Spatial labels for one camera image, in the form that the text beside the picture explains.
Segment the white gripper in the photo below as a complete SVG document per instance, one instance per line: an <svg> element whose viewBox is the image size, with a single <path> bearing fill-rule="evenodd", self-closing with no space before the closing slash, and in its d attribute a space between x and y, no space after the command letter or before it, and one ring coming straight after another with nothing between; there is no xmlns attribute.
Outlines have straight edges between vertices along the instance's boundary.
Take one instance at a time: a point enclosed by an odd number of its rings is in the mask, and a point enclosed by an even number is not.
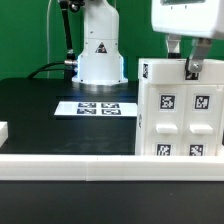
<svg viewBox="0 0 224 224"><path fill-rule="evenodd" d="M200 73L212 46L211 39L224 39L224 0L152 0L151 23L154 31L169 33L169 59L181 57L180 35L202 37L193 39L185 68L187 72Z"/></svg>

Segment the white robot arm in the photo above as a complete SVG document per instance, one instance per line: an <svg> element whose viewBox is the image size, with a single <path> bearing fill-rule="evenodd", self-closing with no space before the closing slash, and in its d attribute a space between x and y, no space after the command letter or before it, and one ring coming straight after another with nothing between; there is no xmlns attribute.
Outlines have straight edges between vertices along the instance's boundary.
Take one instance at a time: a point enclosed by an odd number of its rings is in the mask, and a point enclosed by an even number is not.
<svg viewBox="0 0 224 224"><path fill-rule="evenodd" d="M151 24L166 35L169 57L180 55L183 36L224 39L224 0L151 0ZM119 14L107 0L84 0L84 49L78 56L75 82L125 83L118 51Z"/></svg>

